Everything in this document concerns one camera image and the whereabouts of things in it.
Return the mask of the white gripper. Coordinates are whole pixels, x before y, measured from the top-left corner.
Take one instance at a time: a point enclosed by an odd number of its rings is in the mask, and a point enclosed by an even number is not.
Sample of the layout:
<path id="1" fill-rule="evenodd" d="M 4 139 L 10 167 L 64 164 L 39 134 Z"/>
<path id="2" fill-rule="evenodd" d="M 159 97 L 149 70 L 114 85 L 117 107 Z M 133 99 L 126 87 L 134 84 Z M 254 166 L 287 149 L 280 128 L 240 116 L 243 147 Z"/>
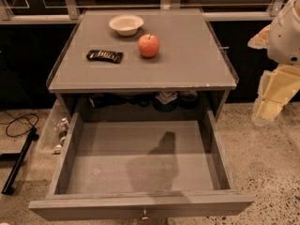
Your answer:
<path id="1" fill-rule="evenodd" d="M 272 23 L 271 29 L 266 25 L 247 45 L 258 50 L 268 45 L 268 57 L 279 63 L 276 69 L 266 70 L 261 76 L 253 105 L 252 122 L 263 127 L 273 122 L 300 91 L 300 67 L 297 66 L 300 65 L 300 24 Z"/>

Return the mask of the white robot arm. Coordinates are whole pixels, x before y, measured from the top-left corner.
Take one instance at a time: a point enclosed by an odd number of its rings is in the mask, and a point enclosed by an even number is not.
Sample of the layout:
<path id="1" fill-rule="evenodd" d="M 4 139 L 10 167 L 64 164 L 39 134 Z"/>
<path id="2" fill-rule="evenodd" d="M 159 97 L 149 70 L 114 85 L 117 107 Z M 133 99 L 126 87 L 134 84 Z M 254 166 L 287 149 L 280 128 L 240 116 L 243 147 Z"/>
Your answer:
<path id="1" fill-rule="evenodd" d="M 263 72 L 253 105 L 252 121 L 262 127 L 273 122 L 300 91 L 300 0 L 289 0 L 247 45 L 266 49 L 277 62 L 273 71 Z"/>

